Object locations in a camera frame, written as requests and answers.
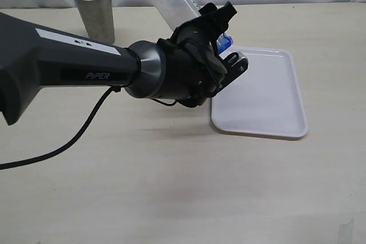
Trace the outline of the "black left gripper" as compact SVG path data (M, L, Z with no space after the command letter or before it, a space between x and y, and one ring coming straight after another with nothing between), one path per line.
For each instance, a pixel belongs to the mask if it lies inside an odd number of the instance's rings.
M170 38L157 41L165 57L165 73L156 99L201 106L247 71L244 54L235 51L221 58L217 50L217 39L237 14L232 3L227 1L221 8L208 3L200 13L175 28Z

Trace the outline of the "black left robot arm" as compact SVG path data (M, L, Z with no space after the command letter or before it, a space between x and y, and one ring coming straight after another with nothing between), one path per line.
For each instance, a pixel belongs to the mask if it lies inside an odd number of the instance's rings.
M216 42L236 14L209 3L168 39L129 47L97 42L1 14L1 113L15 124L40 89L123 87L134 98L196 107L248 69L245 55L219 55Z

